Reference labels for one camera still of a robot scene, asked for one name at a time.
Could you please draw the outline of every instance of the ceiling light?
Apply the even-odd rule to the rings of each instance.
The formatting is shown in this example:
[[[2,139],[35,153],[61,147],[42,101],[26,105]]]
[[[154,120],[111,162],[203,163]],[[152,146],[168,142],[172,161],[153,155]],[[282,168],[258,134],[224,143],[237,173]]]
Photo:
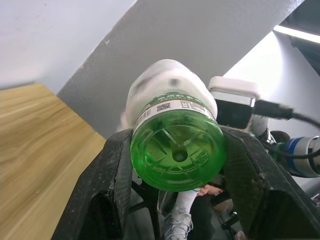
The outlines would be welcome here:
[[[300,39],[304,39],[304,40],[308,40],[308,41],[320,44],[320,36],[317,36],[317,35],[313,35],[310,33],[294,30],[294,29],[291,29],[285,26],[279,26],[279,25],[275,26],[273,30],[282,34],[287,34],[296,38],[300,38]]]

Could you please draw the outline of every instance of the wooden surface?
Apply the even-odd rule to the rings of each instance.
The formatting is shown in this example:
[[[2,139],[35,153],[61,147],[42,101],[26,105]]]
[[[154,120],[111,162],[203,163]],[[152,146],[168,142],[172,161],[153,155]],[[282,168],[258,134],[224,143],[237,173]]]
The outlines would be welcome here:
[[[104,143],[42,84],[0,91],[0,240],[50,239]]]

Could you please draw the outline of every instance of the hand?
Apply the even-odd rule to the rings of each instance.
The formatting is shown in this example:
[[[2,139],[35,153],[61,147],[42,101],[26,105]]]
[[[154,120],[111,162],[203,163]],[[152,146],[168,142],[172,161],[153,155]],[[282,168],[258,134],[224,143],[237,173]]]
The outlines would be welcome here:
[[[222,189],[207,184],[203,188],[200,189],[200,191],[198,192],[197,196],[203,196],[203,195],[206,195],[206,194],[217,195],[217,194],[219,194],[221,192],[223,192]]]

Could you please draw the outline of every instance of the black pants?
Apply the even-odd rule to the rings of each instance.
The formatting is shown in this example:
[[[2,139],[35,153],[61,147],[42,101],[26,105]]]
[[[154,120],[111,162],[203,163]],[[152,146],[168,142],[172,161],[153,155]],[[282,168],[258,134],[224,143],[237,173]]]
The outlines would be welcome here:
[[[211,196],[197,196],[191,207],[193,230],[188,235],[188,240],[211,240],[215,233],[212,225],[213,209],[210,203]]]

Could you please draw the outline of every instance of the person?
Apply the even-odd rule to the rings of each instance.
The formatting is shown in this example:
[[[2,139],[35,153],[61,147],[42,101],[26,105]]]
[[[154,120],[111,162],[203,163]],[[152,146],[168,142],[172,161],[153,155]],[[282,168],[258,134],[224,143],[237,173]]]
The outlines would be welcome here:
[[[203,188],[179,192],[173,209],[165,217],[162,238],[210,240],[215,232],[211,223],[213,213],[210,195],[217,195],[221,191],[217,187],[206,185]]]

